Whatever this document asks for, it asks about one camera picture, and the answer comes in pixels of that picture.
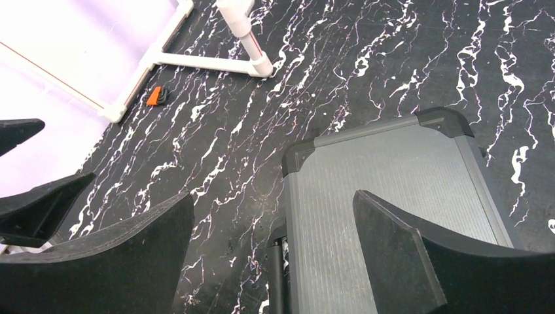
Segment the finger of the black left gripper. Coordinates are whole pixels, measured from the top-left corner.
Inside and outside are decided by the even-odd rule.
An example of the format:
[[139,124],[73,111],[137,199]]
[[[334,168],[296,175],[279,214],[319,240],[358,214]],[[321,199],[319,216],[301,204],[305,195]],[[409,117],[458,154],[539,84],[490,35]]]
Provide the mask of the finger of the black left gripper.
[[24,143],[45,127],[37,118],[1,121],[1,156]]
[[43,246],[56,234],[77,198],[95,178],[92,172],[79,173],[1,198],[1,243]]

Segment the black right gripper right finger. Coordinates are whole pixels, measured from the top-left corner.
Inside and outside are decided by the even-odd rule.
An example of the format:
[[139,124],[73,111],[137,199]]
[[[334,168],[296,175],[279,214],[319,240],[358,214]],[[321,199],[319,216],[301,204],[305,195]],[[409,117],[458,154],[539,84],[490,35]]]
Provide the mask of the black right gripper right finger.
[[366,191],[353,214],[378,313],[553,313],[554,254],[477,240]]

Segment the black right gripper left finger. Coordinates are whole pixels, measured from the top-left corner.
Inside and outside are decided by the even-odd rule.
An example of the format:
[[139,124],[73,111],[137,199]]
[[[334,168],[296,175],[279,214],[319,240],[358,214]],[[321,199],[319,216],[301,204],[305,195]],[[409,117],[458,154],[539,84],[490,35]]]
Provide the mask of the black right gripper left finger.
[[41,253],[1,257],[2,313],[170,313],[194,225],[188,192]]

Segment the black poker set case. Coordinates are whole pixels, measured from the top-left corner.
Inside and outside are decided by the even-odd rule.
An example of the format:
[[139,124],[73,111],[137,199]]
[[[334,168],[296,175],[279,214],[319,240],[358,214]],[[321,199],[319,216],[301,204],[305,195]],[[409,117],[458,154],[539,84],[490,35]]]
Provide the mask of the black poker set case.
[[411,264],[370,231],[397,224],[379,211],[357,218],[358,191],[456,233],[521,248],[486,156],[467,119],[443,107],[288,147],[287,221],[269,244],[270,312],[378,313],[389,276],[409,274]]

